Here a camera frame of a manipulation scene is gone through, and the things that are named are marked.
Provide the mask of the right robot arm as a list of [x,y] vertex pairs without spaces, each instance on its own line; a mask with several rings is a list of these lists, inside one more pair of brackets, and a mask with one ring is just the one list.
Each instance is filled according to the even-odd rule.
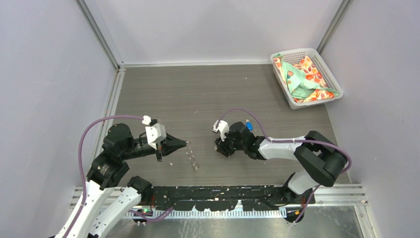
[[317,131],[290,139],[265,138],[255,136],[242,122],[228,125],[223,120],[216,121],[212,130],[219,134],[215,140],[217,152],[225,157],[242,151],[254,160],[299,162],[303,169],[293,173],[280,190],[284,200],[292,204],[317,185],[332,187],[349,164],[344,153]]

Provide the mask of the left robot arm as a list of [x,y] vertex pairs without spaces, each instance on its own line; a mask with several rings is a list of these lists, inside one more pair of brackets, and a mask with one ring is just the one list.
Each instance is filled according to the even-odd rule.
[[103,151],[92,161],[84,176],[81,197],[69,219],[56,235],[57,238],[104,238],[123,216],[137,204],[147,205],[152,198],[152,184],[135,176],[130,179],[120,196],[105,210],[103,205],[129,171],[127,160],[156,155],[161,161],[188,145],[165,131],[156,120],[146,131],[134,138],[128,125],[114,124],[103,140]]

